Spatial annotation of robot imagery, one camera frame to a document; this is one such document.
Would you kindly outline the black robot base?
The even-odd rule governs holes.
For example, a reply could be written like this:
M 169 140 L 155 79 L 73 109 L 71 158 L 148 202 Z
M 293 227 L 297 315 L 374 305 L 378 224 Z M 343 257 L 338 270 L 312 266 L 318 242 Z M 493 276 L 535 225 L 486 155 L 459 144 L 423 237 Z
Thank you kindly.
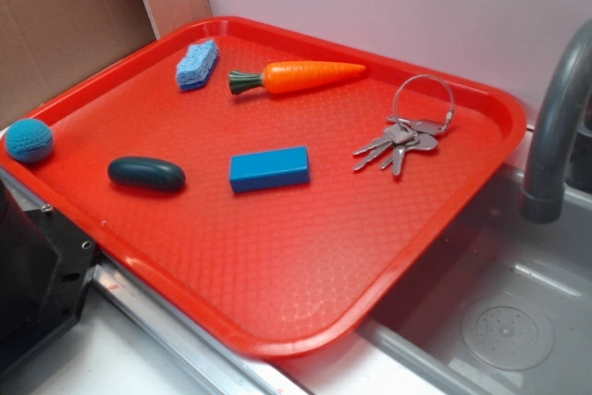
M 65 215 L 24 210 L 1 185 L 1 377 L 80 321 L 96 257 Z

